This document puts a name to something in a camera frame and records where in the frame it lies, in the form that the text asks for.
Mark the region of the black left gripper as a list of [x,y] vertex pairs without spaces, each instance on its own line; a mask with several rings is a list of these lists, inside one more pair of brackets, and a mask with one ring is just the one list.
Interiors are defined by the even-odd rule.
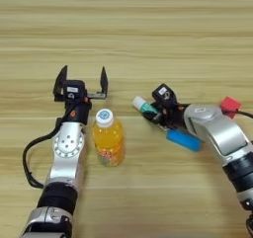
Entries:
[[[67,66],[64,65],[57,75],[53,87],[52,94],[56,102],[63,102],[64,96],[63,83],[67,78]],[[92,100],[105,100],[108,95],[108,77],[105,67],[102,67],[101,72],[101,93],[89,93],[87,96],[82,98],[76,98],[74,100],[67,100],[65,102],[65,114],[63,116],[64,121],[69,122],[81,122],[84,125],[87,124],[89,112],[92,108]]]

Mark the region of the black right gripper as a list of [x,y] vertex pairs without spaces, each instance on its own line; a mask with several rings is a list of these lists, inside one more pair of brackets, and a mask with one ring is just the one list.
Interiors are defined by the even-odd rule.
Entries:
[[162,127],[186,130],[184,112],[188,106],[189,104],[177,104],[167,108],[160,105],[158,102],[154,102],[153,107],[158,111],[158,114],[154,112],[144,112],[142,115],[149,121],[155,122]]

